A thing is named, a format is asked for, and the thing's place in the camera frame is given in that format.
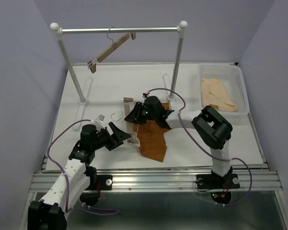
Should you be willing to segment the brown boxer underwear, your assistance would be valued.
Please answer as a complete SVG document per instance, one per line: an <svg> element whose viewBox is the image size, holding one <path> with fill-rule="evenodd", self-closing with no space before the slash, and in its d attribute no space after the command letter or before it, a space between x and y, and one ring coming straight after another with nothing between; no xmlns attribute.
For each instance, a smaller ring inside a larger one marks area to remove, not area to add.
<svg viewBox="0 0 288 230"><path fill-rule="evenodd" d="M151 160L163 162L167 151L164 133L169 129L161 128L151 120L147 120L143 125L134 124L134 131L136 129L140 154Z"/></svg>

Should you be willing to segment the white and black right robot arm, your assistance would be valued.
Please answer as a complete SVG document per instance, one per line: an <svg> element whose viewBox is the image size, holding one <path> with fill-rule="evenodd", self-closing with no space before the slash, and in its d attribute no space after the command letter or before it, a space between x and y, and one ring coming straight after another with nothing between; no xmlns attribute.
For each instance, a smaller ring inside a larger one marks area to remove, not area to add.
<svg viewBox="0 0 288 230"><path fill-rule="evenodd" d="M137 102L124 120L139 125L151 120L166 129L195 129L211 151L213 185L222 187L228 182L232 173L228 146L233 127L214 107L185 113L166 109L156 96L149 96L143 103Z"/></svg>

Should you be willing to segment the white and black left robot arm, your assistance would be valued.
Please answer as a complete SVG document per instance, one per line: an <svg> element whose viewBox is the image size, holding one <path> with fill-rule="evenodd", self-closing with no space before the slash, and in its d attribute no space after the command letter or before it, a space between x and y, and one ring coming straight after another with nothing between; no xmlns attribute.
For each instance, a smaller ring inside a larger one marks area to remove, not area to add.
<svg viewBox="0 0 288 230"><path fill-rule="evenodd" d="M117 128L112 122L107 127L89 122L82 127L80 139L74 145L65 166L48 157L61 173L49 191L39 200L32 201L28 208L29 230L65 230L74 205L85 189L94 188L97 172L90 163L95 152L101 148L109 151L122 145L131 135Z"/></svg>

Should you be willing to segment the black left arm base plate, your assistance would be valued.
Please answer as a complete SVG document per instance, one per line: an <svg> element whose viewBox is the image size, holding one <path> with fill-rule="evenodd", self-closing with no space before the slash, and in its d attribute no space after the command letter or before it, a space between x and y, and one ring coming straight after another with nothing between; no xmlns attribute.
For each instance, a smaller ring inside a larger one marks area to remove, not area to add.
<svg viewBox="0 0 288 230"><path fill-rule="evenodd" d="M109 191L112 190L113 176L110 174L97 174L90 176L90 184L86 188L88 191Z"/></svg>

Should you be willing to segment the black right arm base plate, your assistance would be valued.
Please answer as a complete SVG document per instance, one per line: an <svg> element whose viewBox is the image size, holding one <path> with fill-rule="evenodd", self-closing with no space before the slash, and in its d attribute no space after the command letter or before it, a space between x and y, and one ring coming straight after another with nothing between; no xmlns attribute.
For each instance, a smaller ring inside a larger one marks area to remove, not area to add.
<svg viewBox="0 0 288 230"><path fill-rule="evenodd" d="M232 173L227 177L220 177L214 174L200 174L196 176L197 188L200 190L215 189L239 189L240 181L238 175Z"/></svg>

